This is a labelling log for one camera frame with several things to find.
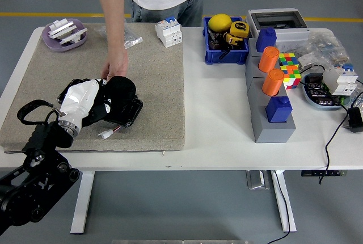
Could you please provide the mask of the person's right hand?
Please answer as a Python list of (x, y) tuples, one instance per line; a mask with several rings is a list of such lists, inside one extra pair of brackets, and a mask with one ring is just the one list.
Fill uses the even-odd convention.
[(127, 52), (108, 54), (101, 71), (101, 77), (106, 81), (109, 81), (112, 77), (116, 76), (125, 77), (127, 75), (127, 70)]

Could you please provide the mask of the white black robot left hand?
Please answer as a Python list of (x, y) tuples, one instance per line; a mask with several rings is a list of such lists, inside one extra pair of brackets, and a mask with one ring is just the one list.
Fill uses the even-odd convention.
[(61, 101), (58, 123), (76, 136), (82, 127), (99, 121), (110, 111), (111, 99), (106, 96), (105, 82), (102, 79), (91, 79), (69, 86)]

